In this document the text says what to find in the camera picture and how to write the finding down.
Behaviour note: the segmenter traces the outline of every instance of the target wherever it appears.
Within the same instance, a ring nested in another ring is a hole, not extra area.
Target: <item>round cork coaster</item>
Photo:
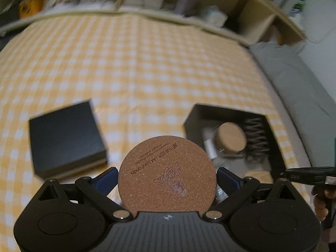
[[[119,170],[125,208],[138,211],[206,212],[216,192],[216,172],[195,143],[176,136],[153,137],[135,146]]]
[[[244,131],[233,122],[225,122],[217,130],[217,143],[230,152],[237,153],[246,147]]]

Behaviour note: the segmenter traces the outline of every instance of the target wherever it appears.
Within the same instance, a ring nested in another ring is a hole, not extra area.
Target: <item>green object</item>
[[[306,0],[299,0],[293,7],[290,12],[290,16],[294,17],[296,14],[303,11],[304,6],[306,5]]]

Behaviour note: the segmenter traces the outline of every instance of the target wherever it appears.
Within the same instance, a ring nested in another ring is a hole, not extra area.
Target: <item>orange object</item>
[[[19,4],[19,17],[33,16],[39,13],[43,8],[44,0],[25,0]]]

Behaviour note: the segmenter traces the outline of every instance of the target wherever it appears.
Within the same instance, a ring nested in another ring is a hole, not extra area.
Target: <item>human hand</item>
[[[314,187],[312,190],[312,195],[315,195],[314,197],[314,207],[315,207],[315,213],[317,216],[317,219],[319,221],[324,221],[326,216],[328,215],[328,209],[326,209],[325,202],[323,199],[321,199],[322,195],[324,194],[325,197],[330,199],[336,198],[336,189],[325,189],[321,190],[317,187]]]

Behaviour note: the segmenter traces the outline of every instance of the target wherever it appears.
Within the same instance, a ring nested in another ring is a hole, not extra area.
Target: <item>printed logo on coaster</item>
[[[163,174],[157,179],[154,179],[153,182],[157,183],[160,187],[166,186],[170,184],[172,178],[179,176],[181,174],[181,167],[178,162],[173,163],[171,167],[166,167],[163,171]],[[177,180],[171,185],[168,186],[168,189],[175,193],[176,195],[180,195],[182,197],[186,194],[186,188],[182,180]]]

